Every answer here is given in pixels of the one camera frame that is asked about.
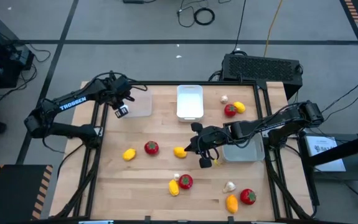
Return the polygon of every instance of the wooden tabletop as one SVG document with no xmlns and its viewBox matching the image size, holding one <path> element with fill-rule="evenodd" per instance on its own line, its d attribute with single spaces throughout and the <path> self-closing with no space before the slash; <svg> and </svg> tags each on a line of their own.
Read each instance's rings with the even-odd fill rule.
<svg viewBox="0 0 358 224">
<path fill-rule="evenodd" d="M 152 220 L 227 220 L 232 215 L 225 208 L 225 199 L 229 194 L 223 194 L 222 189 L 227 181 L 232 181 L 237 186 L 232 194 L 238 199 L 245 188 L 253 189 L 257 195 L 257 201 L 252 206 L 239 203 L 238 212 L 233 215 L 236 221 L 274 220 L 264 161 L 226 163 L 221 156 L 221 166 L 201 169 L 200 157 L 195 153 L 189 152 L 185 159 L 174 156 L 174 147 L 186 147 L 190 138 L 195 136 L 190 123 L 177 120 L 176 87 L 149 86 L 153 101 L 151 116 L 118 119 L 113 110 L 109 110 L 91 218 L 143 220 L 144 216 L 150 215 Z M 203 91 L 204 117 L 201 123 L 204 126 L 221 127 L 230 121 L 257 119 L 251 86 L 203 86 Z M 282 83 L 268 83 L 268 92 L 273 112 L 287 104 Z M 227 95 L 230 102 L 244 103 L 246 112 L 226 118 L 224 106 L 219 102 L 222 95 Z M 265 115 L 261 91 L 260 98 Z M 77 106 L 72 124 L 90 123 L 93 105 L 86 102 Z M 159 144 L 157 156 L 149 156 L 144 151 L 144 144 L 150 140 Z M 69 140 L 65 153 L 68 154 L 79 144 L 78 139 Z M 288 141 L 288 144 L 297 148 L 295 141 Z M 136 149 L 137 155 L 127 162 L 122 159 L 122 153 L 129 148 Z M 84 149 L 76 152 L 62 167 L 50 215 L 58 213 L 76 190 L 83 155 Z M 299 157 L 285 149 L 281 157 L 288 190 L 311 214 L 313 210 Z M 168 190 L 168 183 L 175 173 L 190 174 L 194 179 L 192 188 L 181 190 L 177 197 L 171 196 Z M 277 194 L 281 216 L 285 217 L 279 190 Z"/>
</svg>

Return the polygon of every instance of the red tomato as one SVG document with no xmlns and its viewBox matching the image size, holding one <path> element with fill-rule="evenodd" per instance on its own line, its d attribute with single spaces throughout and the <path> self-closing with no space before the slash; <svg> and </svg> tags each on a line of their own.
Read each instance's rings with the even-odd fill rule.
<svg viewBox="0 0 358 224">
<path fill-rule="evenodd" d="M 235 109 L 234 105 L 226 105 L 224 107 L 224 114 L 226 114 L 226 116 L 228 117 L 232 117 L 235 115 L 235 113 L 237 112 L 237 109 Z"/>
<path fill-rule="evenodd" d="M 192 186 L 192 177 L 188 174 L 184 174 L 179 179 L 179 186 L 183 189 L 190 189 Z"/>
<path fill-rule="evenodd" d="M 149 141 L 144 145 L 144 150 L 150 155 L 155 155 L 158 153 L 159 146 L 156 142 Z"/>
<path fill-rule="evenodd" d="M 256 194 L 251 189 L 245 189 L 241 192 L 240 199 L 243 203 L 251 205 L 256 201 Z"/>
</svg>

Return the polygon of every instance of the garlic bulb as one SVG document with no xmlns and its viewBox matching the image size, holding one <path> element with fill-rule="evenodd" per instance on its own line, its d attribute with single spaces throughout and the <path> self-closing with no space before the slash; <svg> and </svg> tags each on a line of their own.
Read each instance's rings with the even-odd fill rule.
<svg viewBox="0 0 358 224">
<path fill-rule="evenodd" d="M 235 184 L 229 181 L 224 186 L 223 193 L 232 192 L 233 190 L 235 190 Z"/>
<path fill-rule="evenodd" d="M 173 175 L 173 179 L 174 179 L 175 181 L 179 181 L 179 179 L 180 179 L 180 174 L 174 174 L 174 175 Z"/>
<path fill-rule="evenodd" d="M 227 97 L 227 95 L 222 96 L 222 97 L 220 98 L 220 102 L 221 102 L 221 103 L 227 103 L 227 102 L 228 102 L 228 97 Z"/>
</svg>

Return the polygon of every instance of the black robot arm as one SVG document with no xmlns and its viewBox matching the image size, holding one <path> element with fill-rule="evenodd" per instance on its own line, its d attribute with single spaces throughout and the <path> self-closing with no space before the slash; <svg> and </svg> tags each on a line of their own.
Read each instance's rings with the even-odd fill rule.
<svg viewBox="0 0 358 224">
<path fill-rule="evenodd" d="M 97 78 L 101 75 L 109 75 L 109 77 L 104 79 Z M 77 137 L 85 143 L 89 143 L 90 140 L 98 136 L 92 125 L 84 124 L 78 127 L 55 123 L 54 118 L 59 113 L 90 100 L 99 104 L 108 103 L 114 110 L 117 110 L 115 114 L 120 118 L 128 114 L 128 110 L 123 106 L 123 100 L 134 101 L 134 98 L 130 97 L 130 89 L 132 89 L 132 86 L 126 76 L 121 75 L 116 78 L 114 72 L 102 73 L 80 90 L 53 100 L 41 100 L 25 119 L 25 126 L 32 138 L 59 135 L 71 138 Z"/>
<path fill-rule="evenodd" d="M 268 143 L 276 147 L 284 144 L 287 137 L 297 133 L 303 128 L 318 127 L 324 118 L 317 104 L 310 101 L 288 105 L 271 116 L 255 121 L 236 121 L 225 123 L 223 127 L 208 126 L 203 128 L 199 123 L 192 123 L 191 128 L 198 136 L 191 138 L 191 143 L 186 151 L 192 151 L 201 155 L 199 161 L 201 168 L 212 166 L 209 149 L 225 144 L 236 144 L 245 148 L 250 139 L 262 131 L 268 132 Z"/>
</svg>

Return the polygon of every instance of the yellow lemon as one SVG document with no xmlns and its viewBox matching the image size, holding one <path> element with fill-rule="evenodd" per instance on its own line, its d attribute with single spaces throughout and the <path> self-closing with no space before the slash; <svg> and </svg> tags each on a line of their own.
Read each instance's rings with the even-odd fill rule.
<svg viewBox="0 0 358 224">
<path fill-rule="evenodd" d="M 175 180 L 169 182 L 169 192 L 173 196 L 177 196 L 180 193 L 179 184 Z"/>
<path fill-rule="evenodd" d="M 238 200 L 235 198 L 234 195 L 229 195 L 226 199 L 226 207 L 227 210 L 234 214 L 238 211 Z"/>
<path fill-rule="evenodd" d="M 128 149 L 123 153 L 122 158 L 126 161 L 129 161 L 133 159 L 135 155 L 136 155 L 135 149 Z"/>
<path fill-rule="evenodd" d="M 187 156 L 187 152 L 184 150 L 183 147 L 175 147 L 173 149 L 173 153 L 178 158 L 185 158 Z"/>
<path fill-rule="evenodd" d="M 246 108 L 245 108 L 245 105 L 241 102 L 235 102 L 233 103 L 233 105 L 235 106 L 235 108 L 237 109 L 237 112 L 238 113 L 244 113 Z"/>
</svg>

